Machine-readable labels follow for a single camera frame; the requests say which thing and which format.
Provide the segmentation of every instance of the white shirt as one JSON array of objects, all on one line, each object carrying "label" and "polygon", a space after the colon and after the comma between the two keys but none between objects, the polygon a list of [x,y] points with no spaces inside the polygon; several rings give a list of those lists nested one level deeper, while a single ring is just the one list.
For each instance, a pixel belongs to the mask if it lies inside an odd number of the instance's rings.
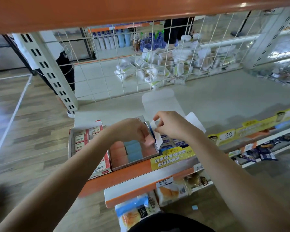
[{"label": "white shirt", "polygon": [[[30,67],[32,69],[39,69],[40,67],[35,63],[30,53],[25,48],[24,44],[21,42],[20,40],[21,36],[18,33],[12,33],[12,35],[14,37],[17,48],[23,54],[23,56],[27,59]],[[44,42],[57,41],[52,31],[40,31],[40,35],[43,38]],[[59,42],[46,43],[46,45],[49,48],[55,60],[59,58],[60,53],[64,50]]]}]

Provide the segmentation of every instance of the forearm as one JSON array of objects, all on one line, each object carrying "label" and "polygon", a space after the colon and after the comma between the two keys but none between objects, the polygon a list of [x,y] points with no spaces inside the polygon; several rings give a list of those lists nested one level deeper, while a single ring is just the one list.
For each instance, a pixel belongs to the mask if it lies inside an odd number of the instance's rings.
[{"label": "forearm", "polygon": [[186,139],[225,203],[247,230],[288,231],[289,209],[277,202],[200,130],[193,128]]},{"label": "forearm", "polygon": [[53,231],[113,142],[102,130],[15,207],[0,231]]}]

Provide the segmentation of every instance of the wooden floor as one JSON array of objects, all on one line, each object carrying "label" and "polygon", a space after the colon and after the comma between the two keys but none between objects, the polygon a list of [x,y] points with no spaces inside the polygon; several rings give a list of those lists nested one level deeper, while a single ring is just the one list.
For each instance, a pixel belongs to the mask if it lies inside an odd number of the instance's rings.
[{"label": "wooden floor", "polygon": [[[0,80],[0,139],[8,126],[28,76]],[[40,77],[32,77],[25,96],[0,149],[0,221],[49,174],[67,160],[67,117]],[[290,207],[290,150],[246,168],[256,181]],[[216,231],[243,231],[215,186],[163,208],[198,220]],[[104,204],[103,192],[76,199],[55,231],[120,231],[113,209]]]}]

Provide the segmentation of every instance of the black pants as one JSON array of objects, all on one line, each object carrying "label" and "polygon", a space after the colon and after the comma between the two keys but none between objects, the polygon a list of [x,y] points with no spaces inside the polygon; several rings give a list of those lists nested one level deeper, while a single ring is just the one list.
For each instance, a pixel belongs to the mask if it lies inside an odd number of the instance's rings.
[{"label": "black pants", "polygon": [[200,222],[172,213],[157,213],[144,218],[139,223],[132,226],[128,232],[189,232],[193,230],[202,232],[215,232]]},{"label": "black pants", "polygon": [[169,44],[174,44],[176,42],[176,39],[178,40],[181,39],[182,35],[188,35],[189,29],[192,29],[192,26],[190,26],[190,24],[192,23],[193,19],[194,17],[173,19],[172,26],[171,26],[171,19],[167,19],[164,23],[164,27],[165,27],[164,41]]},{"label": "black pants", "polygon": [[[60,65],[65,65],[65,64],[70,64],[69,58],[65,57],[65,52],[61,52],[59,58],[56,60],[57,64],[59,65],[62,73],[64,74],[67,82],[73,83],[70,84],[71,89],[74,91],[75,86],[74,86],[74,68],[72,65],[66,65],[66,66],[60,66]],[[46,77],[43,75],[42,71],[40,69],[36,69],[40,77],[42,78],[43,81],[54,91],[54,93],[57,95],[56,91],[54,88],[51,86],[50,82],[46,79]]]}]

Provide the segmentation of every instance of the wire mesh grid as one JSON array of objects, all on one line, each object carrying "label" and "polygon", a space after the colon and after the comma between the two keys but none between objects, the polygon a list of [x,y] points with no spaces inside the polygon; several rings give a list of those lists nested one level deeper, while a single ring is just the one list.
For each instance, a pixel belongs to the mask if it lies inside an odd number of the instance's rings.
[{"label": "wire mesh grid", "polygon": [[[100,101],[240,69],[268,19],[278,14],[251,11],[195,21],[189,17],[93,26],[83,28],[84,36],[61,30],[57,39],[65,41],[65,49],[73,55],[77,99]],[[290,28],[282,37],[281,42],[290,45]],[[77,57],[72,42],[84,39],[95,60],[82,62]],[[276,45],[268,58],[289,55],[290,48]]]}]

